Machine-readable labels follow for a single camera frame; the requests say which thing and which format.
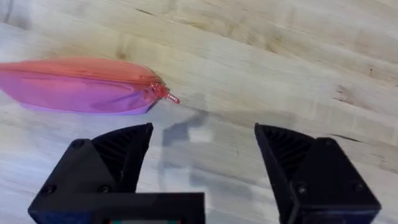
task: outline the screw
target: screw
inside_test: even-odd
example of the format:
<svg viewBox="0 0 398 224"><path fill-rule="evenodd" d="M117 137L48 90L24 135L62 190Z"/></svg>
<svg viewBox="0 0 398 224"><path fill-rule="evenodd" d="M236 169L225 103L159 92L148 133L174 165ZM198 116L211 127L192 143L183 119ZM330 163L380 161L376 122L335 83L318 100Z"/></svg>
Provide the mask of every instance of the screw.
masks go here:
<svg viewBox="0 0 398 224"><path fill-rule="evenodd" d="M109 185L101 185L98 187L97 192L98 193L109 193L112 190L112 187Z"/></svg>
<svg viewBox="0 0 398 224"><path fill-rule="evenodd" d="M327 139L326 140L326 145L327 146L331 146L331 145L333 145L335 142L334 142L334 140L332 140L332 139Z"/></svg>
<svg viewBox="0 0 398 224"><path fill-rule="evenodd" d="M56 185L46 185L42 188L42 190L40 191L40 193L42 195L48 195L48 194L52 194L57 190L57 186Z"/></svg>
<svg viewBox="0 0 398 224"><path fill-rule="evenodd" d="M307 192L308 192L308 190L307 190L307 187L305 186L305 184L303 184L303 183L301 183L301 184L298 184L297 185L297 187L296 187L296 189L297 189L297 192L299 193L299 194L306 194Z"/></svg>
<svg viewBox="0 0 398 224"><path fill-rule="evenodd" d="M365 188L365 186L362 183L355 183L354 184L354 191L355 192L360 192Z"/></svg>

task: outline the table surface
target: table surface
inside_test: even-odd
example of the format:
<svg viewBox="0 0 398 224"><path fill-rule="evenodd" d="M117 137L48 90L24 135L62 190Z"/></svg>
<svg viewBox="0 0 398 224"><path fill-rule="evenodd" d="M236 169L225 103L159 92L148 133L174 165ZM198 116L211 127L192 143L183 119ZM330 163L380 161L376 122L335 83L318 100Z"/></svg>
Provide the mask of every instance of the table surface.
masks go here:
<svg viewBox="0 0 398 224"><path fill-rule="evenodd" d="M335 138L398 222L398 2L0 0L0 61L103 57L153 69L181 104L141 116L22 108L0 94L0 223L68 144L152 122L139 192L206 192L208 223L278 223L254 123Z"/></svg>

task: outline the pencil case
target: pencil case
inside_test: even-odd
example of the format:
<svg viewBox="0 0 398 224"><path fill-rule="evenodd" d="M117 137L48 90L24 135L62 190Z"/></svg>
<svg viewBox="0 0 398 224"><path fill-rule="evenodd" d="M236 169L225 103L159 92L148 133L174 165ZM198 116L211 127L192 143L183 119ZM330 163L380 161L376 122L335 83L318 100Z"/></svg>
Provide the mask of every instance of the pencil case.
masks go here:
<svg viewBox="0 0 398 224"><path fill-rule="evenodd" d="M146 113L179 99L149 68L103 58L0 63L0 88L30 108L83 113Z"/></svg>

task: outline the pouch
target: pouch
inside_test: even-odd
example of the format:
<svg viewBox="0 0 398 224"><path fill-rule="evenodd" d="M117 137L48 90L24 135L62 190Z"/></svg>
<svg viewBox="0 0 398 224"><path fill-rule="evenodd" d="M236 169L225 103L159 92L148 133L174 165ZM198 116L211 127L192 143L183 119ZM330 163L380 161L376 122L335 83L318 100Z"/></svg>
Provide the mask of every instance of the pouch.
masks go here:
<svg viewBox="0 0 398 224"><path fill-rule="evenodd" d="M0 88L31 108L142 114L169 93L149 68L103 58L0 63Z"/></svg>

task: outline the zipper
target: zipper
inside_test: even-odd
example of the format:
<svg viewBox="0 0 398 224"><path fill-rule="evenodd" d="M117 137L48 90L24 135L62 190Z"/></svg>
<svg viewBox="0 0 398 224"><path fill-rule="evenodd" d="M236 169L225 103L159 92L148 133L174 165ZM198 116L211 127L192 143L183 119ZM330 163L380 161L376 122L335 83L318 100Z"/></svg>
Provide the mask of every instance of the zipper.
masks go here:
<svg viewBox="0 0 398 224"><path fill-rule="evenodd" d="M151 83L149 88L155 93L155 96L159 98L168 98L174 103L180 103L180 99L171 94L169 89L161 83Z"/></svg>

